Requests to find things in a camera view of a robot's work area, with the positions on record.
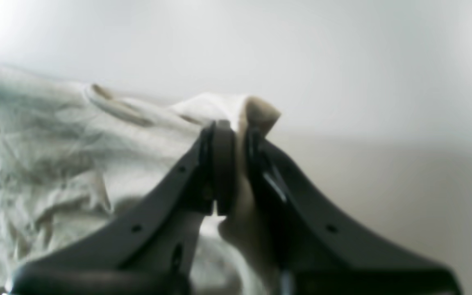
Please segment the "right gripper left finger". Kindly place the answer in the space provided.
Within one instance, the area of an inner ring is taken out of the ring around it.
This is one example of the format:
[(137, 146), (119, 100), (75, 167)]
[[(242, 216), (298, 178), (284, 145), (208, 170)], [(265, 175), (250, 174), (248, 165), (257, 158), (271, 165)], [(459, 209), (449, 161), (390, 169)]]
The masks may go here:
[(235, 134), (227, 120), (190, 150), (136, 206), (84, 239), (25, 263), (10, 295), (191, 295), (189, 273), (206, 216), (231, 211)]

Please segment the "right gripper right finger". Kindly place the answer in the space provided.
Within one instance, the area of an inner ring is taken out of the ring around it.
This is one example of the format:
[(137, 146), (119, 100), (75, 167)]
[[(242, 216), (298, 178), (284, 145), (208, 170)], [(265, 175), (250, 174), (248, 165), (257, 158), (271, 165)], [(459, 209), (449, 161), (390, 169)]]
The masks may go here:
[(461, 295), (453, 271), (388, 241), (333, 204), (257, 128), (246, 134), (254, 200), (281, 295)]

